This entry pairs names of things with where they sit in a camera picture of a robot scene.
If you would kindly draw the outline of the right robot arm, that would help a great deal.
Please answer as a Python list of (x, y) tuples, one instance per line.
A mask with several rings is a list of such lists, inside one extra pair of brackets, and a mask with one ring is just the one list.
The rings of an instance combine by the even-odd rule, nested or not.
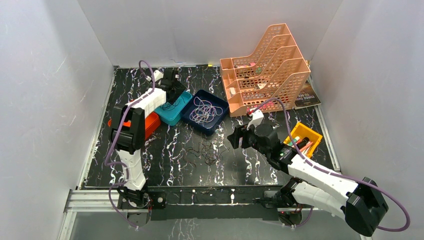
[(291, 176), (279, 191), (265, 191), (263, 197), (254, 200), (266, 208), (314, 206), (344, 219), (366, 237), (373, 235), (389, 210), (374, 180), (364, 177), (357, 183), (298, 154), (294, 147), (281, 142), (268, 124), (238, 125), (227, 139), (233, 149), (253, 148), (274, 169)]

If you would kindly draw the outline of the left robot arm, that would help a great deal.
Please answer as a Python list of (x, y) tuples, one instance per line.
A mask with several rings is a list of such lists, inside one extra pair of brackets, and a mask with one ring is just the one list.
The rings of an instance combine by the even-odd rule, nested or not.
[(150, 203), (141, 160), (146, 119), (162, 105), (174, 103), (186, 90), (176, 69), (155, 70), (149, 80), (154, 85), (140, 97), (125, 105), (114, 106), (110, 123), (112, 146), (107, 155), (116, 151), (123, 171), (123, 182), (116, 190), (135, 208), (145, 208)]

